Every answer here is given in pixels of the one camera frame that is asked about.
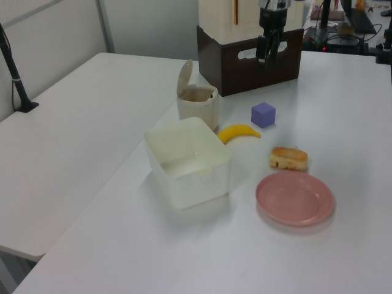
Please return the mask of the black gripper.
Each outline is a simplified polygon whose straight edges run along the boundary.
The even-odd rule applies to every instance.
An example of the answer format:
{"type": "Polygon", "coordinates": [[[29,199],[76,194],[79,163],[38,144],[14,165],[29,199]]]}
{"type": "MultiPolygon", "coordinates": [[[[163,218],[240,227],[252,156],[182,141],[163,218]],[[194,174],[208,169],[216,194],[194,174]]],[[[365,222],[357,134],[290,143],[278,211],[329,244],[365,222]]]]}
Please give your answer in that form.
{"type": "Polygon", "coordinates": [[[290,7],[289,0],[260,0],[259,25],[263,28],[263,36],[257,38],[256,58],[261,66],[266,64],[267,39],[271,37],[271,59],[277,58],[279,45],[283,38],[284,27],[287,21],[287,12],[290,7]]]}

